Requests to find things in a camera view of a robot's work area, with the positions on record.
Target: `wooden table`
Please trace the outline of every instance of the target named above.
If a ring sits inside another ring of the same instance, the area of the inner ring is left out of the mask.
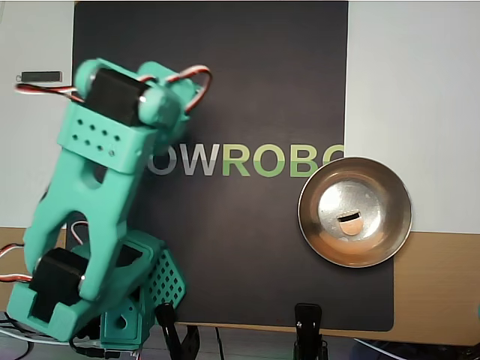
[[[22,242],[24,229],[0,229],[0,246]],[[474,345],[480,342],[480,235],[413,232],[395,257],[395,323],[391,331],[324,330],[325,335]],[[24,272],[22,251],[0,262],[0,273]],[[11,284],[0,284],[4,311]],[[224,327],[294,332],[277,326]]]

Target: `cable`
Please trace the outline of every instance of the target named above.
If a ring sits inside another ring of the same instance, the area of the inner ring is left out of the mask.
[[[393,358],[393,359],[406,360],[405,358],[402,358],[402,357],[400,357],[400,356],[394,355],[394,354],[392,354],[392,353],[390,353],[390,352],[388,352],[388,351],[385,351],[384,349],[380,349],[379,347],[376,347],[376,346],[374,346],[374,345],[372,345],[372,344],[370,344],[370,343],[367,343],[367,342],[365,342],[365,341],[363,341],[363,340],[359,340],[359,339],[356,339],[356,338],[354,338],[353,340],[357,341],[357,342],[360,343],[360,344],[365,345],[366,347],[370,347],[371,349],[374,349],[374,350],[378,351],[379,353],[382,353],[383,355],[390,356],[390,357]]]
[[[9,326],[0,325],[0,329],[17,330],[17,328],[14,328],[12,325],[9,325]],[[42,338],[53,339],[53,337],[51,337],[49,335],[41,334],[40,332],[30,331],[30,330],[27,330],[27,329],[24,329],[24,330],[25,330],[25,336],[27,336],[27,335],[29,335],[29,336],[40,336]]]
[[[390,343],[387,341],[387,342],[382,342],[382,341],[377,341],[377,342],[380,342],[381,344],[380,345],[375,345],[376,347],[378,347],[379,349],[382,349],[383,350],[383,347],[386,347],[388,346]],[[379,352],[378,353],[378,356],[376,357],[376,360],[380,360],[380,358],[382,357],[382,353]]]
[[[217,333],[218,352],[220,353],[220,360],[225,360],[224,345],[222,344],[222,339],[220,337],[220,331],[218,331],[218,327],[216,327],[216,326],[215,326],[215,332]]]
[[[28,94],[28,95],[40,95],[40,94],[55,94],[61,95],[70,99],[72,101],[77,101],[82,103],[83,99],[77,97],[75,95],[70,94],[71,92],[75,92],[77,89],[73,86],[38,86],[32,84],[26,84],[24,82],[15,85],[15,90],[20,94]]]
[[[99,347],[78,347],[74,343],[73,338],[68,341],[68,345],[70,345],[70,347],[75,351],[75,353],[87,356],[89,358],[118,359],[121,354],[119,351],[105,350]]]
[[[140,81],[141,83],[146,83],[147,81],[157,81],[157,78],[153,75],[142,75],[136,78],[136,81]]]
[[[24,246],[23,244],[17,244],[15,242],[11,244],[7,244],[0,249],[0,257],[3,257],[6,253],[14,249],[23,248],[23,246]]]
[[[27,330],[24,329],[22,326],[18,325],[18,322],[14,319],[12,319],[11,317],[8,316],[7,313],[4,314],[5,317],[7,318],[7,321],[10,322],[10,324],[12,324],[12,327],[14,329],[16,329],[17,331],[21,332],[22,334],[24,334],[25,336],[28,336],[26,335],[26,332]],[[15,358],[15,360],[21,360],[21,359],[24,359],[25,357],[27,357],[28,355],[30,355],[30,353],[33,351],[33,348],[35,347],[35,344],[34,343],[31,343],[31,342],[27,342],[27,350],[22,354],[20,355],[19,357]]]
[[[185,112],[187,114],[198,105],[198,103],[205,96],[206,92],[209,90],[210,84],[212,83],[212,79],[213,79],[212,72],[205,65],[194,65],[194,66],[187,67],[185,70],[179,73],[175,73],[171,76],[168,76],[165,79],[168,83],[175,83],[179,80],[190,79],[191,77],[194,77],[197,74],[206,74],[207,80],[204,82],[203,87],[198,91],[195,97],[193,97],[191,102],[188,103],[187,106],[185,107]]]
[[[7,244],[0,249],[0,258],[10,251],[18,248],[23,248],[23,244],[11,243]],[[32,276],[25,274],[5,274],[0,275],[0,283],[16,283],[17,281],[28,283],[32,279]]]
[[[36,344],[62,345],[62,346],[67,346],[67,347],[70,346],[69,343],[63,343],[63,342],[61,342],[61,341],[34,339],[34,338],[31,338],[31,337],[26,337],[26,336],[14,334],[13,332],[4,330],[3,328],[0,328],[0,334],[4,334],[4,335],[10,336],[10,337],[12,337],[12,338],[16,338],[16,339],[18,339],[18,340],[29,341],[29,342],[31,342],[31,343],[36,343]],[[81,344],[81,345],[85,344],[85,345],[97,346],[97,345],[98,345],[98,341],[96,341],[96,340],[89,340],[89,341],[79,342],[79,343],[76,343],[76,344]]]
[[[75,231],[75,226],[77,226],[77,225],[88,226],[89,223],[88,223],[88,221],[79,220],[79,221],[75,221],[70,226],[70,231],[72,232],[72,235],[75,238],[76,242],[78,242],[80,245],[83,245],[82,239],[78,236],[77,232]]]

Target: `red and white wire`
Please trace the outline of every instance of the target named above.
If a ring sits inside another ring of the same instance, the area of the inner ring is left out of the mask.
[[[20,94],[27,94],[27,95],[44,95],[44,94],[56,94],[62,95],[66,98],[78,101],[80,103],[83,102],[83,99],[77,97],[76,95],[72,95],[71,92],[75,92],[77,89],[74,86],[37,86],[32,84],[20,83],[15,85],[16,92]]]
[[[212,83],[212,79],[213,79],[212,72],[205,65],[194,65],[194,66],[187,67],[185,70],[179,73],[175,73],[166,78],[166,81],[168,83],[175,83],[179,80],[190,79],[191,77],[194,77],[197,74],[205,74],[207,75],[207,78],[203,83],[203,87],[197,92],[195,97],[193,97],[190,103],[188,103],[187,106],[185,107],[186,113],[189,113],[191,110],[193,110],[209,90],[210,84]]]
[[[23,248],[22,244],[8,244],[0,250],[0,258],[10,251],[18,248]],[[29,282],[32,279],[32,276],[25,274],[5,274],[0,275],[0,282],[2,283],[13,283],[17,281]]]
[[[207,77],[205,82],[203,83],[203,87],[196,93],[193,99],[185,107],[186,113],[189,113],[191,110],[193,110],[198,105],[198,103],[203,99],[206,92],[209,90],[210,84],[212,83],[212,72],[205,65],[194,65],[194,66],[187,67],[185,70],[179,73],[175,73],[171,76],[168,76],[165,79],[168,83],[175,83],[179,80],[190,79],[191,77],[194,77],[195,75],[198,75],[198,74],[205,74],[207,75]],[[157,80],[155,76],[149,75],[149,74],[139,76],[136,79],[142,83],[147,83],[148,81],[151,81],[151,80],[154,80],[154,81]],[[82,98],[71,94],[72,92],[77,91],[77,88],[71,85],[46,87],[46,86],[38,86],[38,85],[32,85],[27,83],[20,83],[15,85],[15,89],[20,94],[28,94],[28,95],[57,94],[57,95],[65,96],[66,98],[73,101],[78,101],[80,103],[84,102]]]
[[[75,238],[76,242],[79,243],[79,245],[83,245],[82,239],[78,236],[77,231],[75,231],[75,227],[76,227],[77,225],[85,225],[85,226],[88,226],[88,225],[89,225],[89,222],[88,222],[88,221],[79,220],[79,221],[75,221],[74,223],[72,223],[72,224],[70,225],[70,231],[72,232],[72,236]]]

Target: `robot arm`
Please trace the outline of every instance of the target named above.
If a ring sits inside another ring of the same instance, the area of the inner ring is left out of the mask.
[[[48,193],[25,232],[25,264],[33,278],[13,289],[7,312],[14,319],[69,341],[94,317],[130,304],[132,292],[161,270],[159,259],[169,256],[164,244],[129,230],[126,220],[149,157],[184,133],[207,89],[188,79],[198,72],[209,75],[206,67],[175,73],[154,62],[137,73],[103,59],[79,67],[74,83],[83,100],[67,109]],[[101,183],[94,177],[98,164],[106,167]],[[71,212],[86,216],[90,242],[73,252],[53,249]],[[149,290],[128,306],[144,317],[161,303],[150,300]],[[145,323],[149,330],[152,321]]]

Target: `white backdrop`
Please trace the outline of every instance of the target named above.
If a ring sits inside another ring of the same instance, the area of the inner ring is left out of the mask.
[[[414,231],[480,233],[480,2],[349,3],[345,155],[392,168]]]
[[[62,71],[70,85],[74,3],[6,1],[0,23],[0,226],[28,227],[50,182],[68,101],[14,92],[22,71]]]

